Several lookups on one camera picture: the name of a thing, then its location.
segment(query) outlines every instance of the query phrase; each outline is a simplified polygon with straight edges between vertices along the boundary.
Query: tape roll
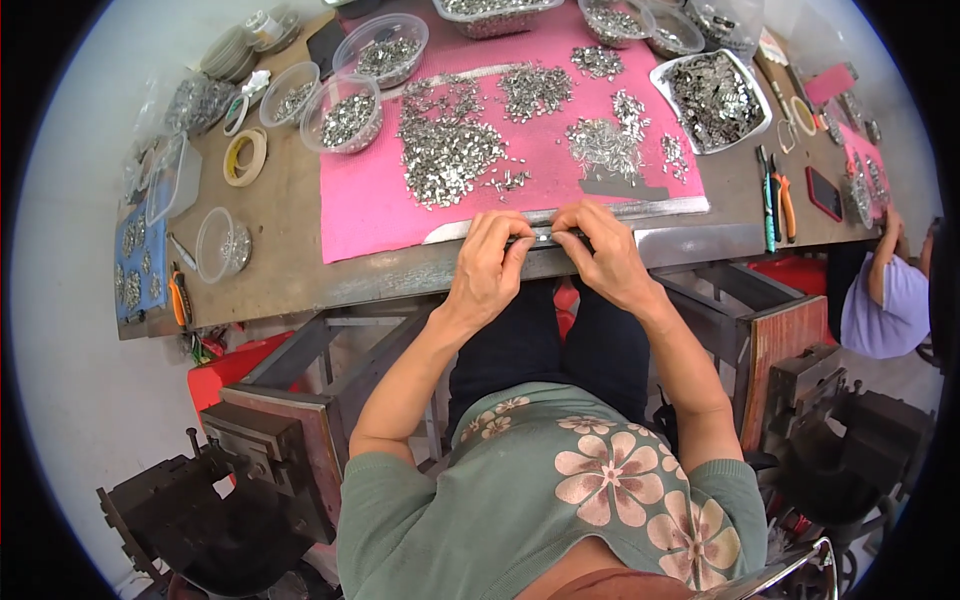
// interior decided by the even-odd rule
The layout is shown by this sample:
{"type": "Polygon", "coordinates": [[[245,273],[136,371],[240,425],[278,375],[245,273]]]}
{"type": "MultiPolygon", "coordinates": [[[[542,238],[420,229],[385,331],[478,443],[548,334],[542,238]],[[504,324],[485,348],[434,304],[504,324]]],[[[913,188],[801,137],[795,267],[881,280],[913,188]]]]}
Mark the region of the tape roll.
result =
{"type": "Polygon", "coordinates": [[[234,187],[246,187],[260,175],[266,160],[267,132],[259,127],[244,130],[238,133],[227,147],[224,155],[224,179],[234,187]],[[253,159],[246,165],[237,164],[240,150],[247,144],[253,144],[253,159]],[[238,170],[243,171],[243,175],[238,176],[238,170]]]}
{"type": "Polygon", "coordinates": [[[797,125],[800,126],[800,129],[804,130],[804,133],[811,137],[816,135],[817,121],[813,118],[813,113],[806,107],[804,101],[798,96],[794,96],[790,99],[790,106],[793,108],[793,113],[797,116],[797,125]]]}
{"type": "Polygon", "coordinates": [[[234,137],[240,131],[243,120],[247,118],[247,110],[250,108],[250,96],[241,94],[230,103],[227,109],[227,117],[224,119],[224,135],[234,137]]]}

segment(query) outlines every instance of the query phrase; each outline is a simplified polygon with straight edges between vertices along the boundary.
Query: dark pants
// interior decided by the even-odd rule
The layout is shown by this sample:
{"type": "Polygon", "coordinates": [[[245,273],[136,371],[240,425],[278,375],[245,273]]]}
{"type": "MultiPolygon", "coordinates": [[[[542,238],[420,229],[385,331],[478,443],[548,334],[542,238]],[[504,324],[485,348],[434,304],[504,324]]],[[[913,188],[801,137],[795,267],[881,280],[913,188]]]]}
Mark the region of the dark pants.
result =
{"type": "Polygon", "coordinates": [[[867,240],[830,244],[827,250],[827,325],[830,335],[840,345],[843,345],[840,339],[840,319],[843,316],[847,291],[859,275],[869,250],[870,244],[867,240]]]}
{"type": "Polygon", "coordinates": [[[578,277],[577,319],[561,344],[553,279],[525,281],[492,323],[460,350],[450,373],[448,440],[467,409],[494,392],[528,381],[573,384],[599,397],[631,422],[643,423],[650,342],[630,313],[578,277]]]}

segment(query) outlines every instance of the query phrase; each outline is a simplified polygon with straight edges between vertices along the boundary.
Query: workbench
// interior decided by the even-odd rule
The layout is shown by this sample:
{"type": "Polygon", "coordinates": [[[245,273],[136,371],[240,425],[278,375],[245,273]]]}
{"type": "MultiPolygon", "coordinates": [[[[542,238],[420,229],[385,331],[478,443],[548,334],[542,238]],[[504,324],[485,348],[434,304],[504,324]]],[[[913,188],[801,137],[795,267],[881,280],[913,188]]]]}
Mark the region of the workbench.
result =
{"type": "MultiPolygon", "coordinates": [[[[402,9],[392,4],[377,13],[402,9]]],[[[269,69],[273,77],[288,66],[310,60],[306,40],[333,17],[333,12],[304,24],[300,37],[286,50],[264,58],[257,69],[269,69]]],[[[483,43],[460,36],[449,25],[449,32],[431,30],[430,44],[483,43]]],[[[773,64],[774,77],[787,97],[794,95],[793,86],[783,67],[773,64]]],[[[697,156],[710,213],[644,219],[633,224],[637,229],[691,228],[691,240],[705,234],[721,239],[711,256],[692,256],[676,247],[641,247],[641,255],[649,268],[673,267],[704,260],[721,260],[763,254],[763,206],[760,189],[760,167],[755,146],[763,144],[767,152],[777,151],[780,172],[792,182],[791,195],[796,213],[797,239],[787,245],[785,236],[780,248],[799,248],[848,242],[876,237],[876,231],[832,221],[808,199],[804,169],[812,166],[839,187],[845,172],[844,151],[825,132],[808,137],[799,132],[796,148],[785,156],[779,152],[776,124],[782,118],[780,106],[767,81],[757,80],[774,113],[766,132],[751,137],[728,150],[710,156],[697,156]],[[751,239],[737,239],[743,229],[732,226],[750,225],[759,231],[751,239]]],[[[647,77],[637,73],[636,77],[647,77]]],[[[255,109],[248,114],[243,129],[259,127],[255,109]]],[[[190,141],[203,157],[200,192],[196,203],[180,216],[168,221],[168,230],[191,252],[196,247],[200,225],[210,209],[225,206],[234,219],[240,220],[252,236],[252,256],[247,267],[233,277],[216,284],[204,283],[199,275],[186,271],[186,289],[193,307],[195,327],[232,322],[252,321],[278,315],[317,311],[340,306],[363,304],[441,293],[449,289],[461,242],[445,242],[416,246],[392,252],[360,256],[331,264],[321,257],[321,198],[319,191],[320,161],[300,141],[294,128],[268,130],[268,158],[259,177],[247,187],[232,187],[223,176],[224,153],[230,142],[220,124],[190,141]]],[[[576,198],[562,199],[575,201],[576,198]]],[[[684,232],[672,231],[671,239],[683,238],[684,232]]],[[[167,242],[165,263],[178,257],[167,242]]],[[[573,264],[560,248],[530,252],[521,277],[533,279],[575,273],[573,264]]],[[[162,336],[178,333],[172,310],[156,308],[147,312],[142,323],[119,324],[121,339],[162,336]]]]}

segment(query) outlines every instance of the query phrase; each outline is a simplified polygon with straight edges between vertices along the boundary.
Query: person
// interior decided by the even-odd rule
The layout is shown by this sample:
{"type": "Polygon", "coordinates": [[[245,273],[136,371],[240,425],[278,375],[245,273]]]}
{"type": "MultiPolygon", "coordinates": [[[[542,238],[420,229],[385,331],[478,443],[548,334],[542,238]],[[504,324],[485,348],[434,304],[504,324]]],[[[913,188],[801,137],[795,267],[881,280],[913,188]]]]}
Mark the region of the person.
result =
{"type": "Polygon", "coordinates": [[[835,244],[827,253],[830,334],[840,346],[872,358],[903,356],[930,333],[935,224],[927,230],[919,259],[913,261],[903,219],[893,203],[887,205],[885,215],[886,229],[873,252],[861,241],[835,244]]]}
{"type": "Polygon", "coordinates": [[[756,475],[707,353],[608,209],[552,222],[579,272],[565,344],[552,282],[519,281],[529,223],[478,213],[448,297],[363,407],[336,539],[346,598],[685,599],[763,567],[756,475]],[[407,440],[458,351],[434,482],[407,440]],[[677,455],[642,425],[651,353],[677,455]]]}

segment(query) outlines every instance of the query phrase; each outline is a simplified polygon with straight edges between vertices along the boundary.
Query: white tray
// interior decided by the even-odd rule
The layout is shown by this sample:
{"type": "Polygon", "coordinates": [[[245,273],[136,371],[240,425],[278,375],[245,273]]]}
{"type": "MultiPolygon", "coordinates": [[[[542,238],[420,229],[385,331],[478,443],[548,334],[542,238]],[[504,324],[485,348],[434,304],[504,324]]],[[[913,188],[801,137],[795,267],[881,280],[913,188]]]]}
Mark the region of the white tray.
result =
{"type": "MultiPolygon", "coordinates": [[[[772,110],[770,110],[770,104],[767,102],[767,96],[766,94],[763,93],[763,90],[760,89],[760,85],[756,82],[756,79],[754,79],[754,76],[750,74],[750,71],[748,71],[747,67],[743,65],[743,62],[741,62],[740,59],[738,59],[730,50],[726,50],[726,49],[717,50],[716,52],[707,52],[704,54],[719,54],[719,53],[726,54],[727,57],[733,61],[733,66],[740,72],[740,75],[743,76],[743,81],[747,83],[747,87],[749,87],[751,90],[754,91],[756,100],[760,103],[760,110],[763,111],[763,121],[759,125],[757,125],[751,132],[747,133],[740,139],[733,142],[733,144],[737,144],[752,135],[757,135],[759,133],[763,133],[767,131],[767,128],[770,126],[770,122],[773,121],[774,119],[774,113],[772,110]]],[[[670,92],[670,85],[667,84],[666,82],[662,82],[660,80],[660,76],[662,76],[664,71],[666,71],[668,68],[670,68],[674,64],[677,64],[680,62],[687,62],[688,60],[693,60],[701,56],[703,55],[694,54],[688,57],[680,57],[678,59],[668,60],[664,64],[661,64],[660,66],[656,67],[654,70],[650,71],[650,83],[653,84],[654,87],[658,89],[661,94],[663,94],[663,97],[666,98],[667,104],[669,104],[670,107],[673,109],[673,112],[674,114],[677,115],[678,119],[681,116],[680,107],[678,107],[677,103],[673,101],[673,94],[670,92]]],[[[686,131],[686,128],[683,128],[683,130],[684,130],[684,133],[686,133],[687,139],[690,140],[690,148],[693,149],[693,154],[698,156],[712,155],[714,153],[727,150],[728,148],[730,148],[730,146],[733,145],[733,144],[725,144],[723,146],[717,146],[716,148],[713,148],[711,150],[704,151],[703,149],[700,148],[700,145],[697,144],[697,140],[693,139],[693,137],[691,137],[690,134],[686,131]]]]}

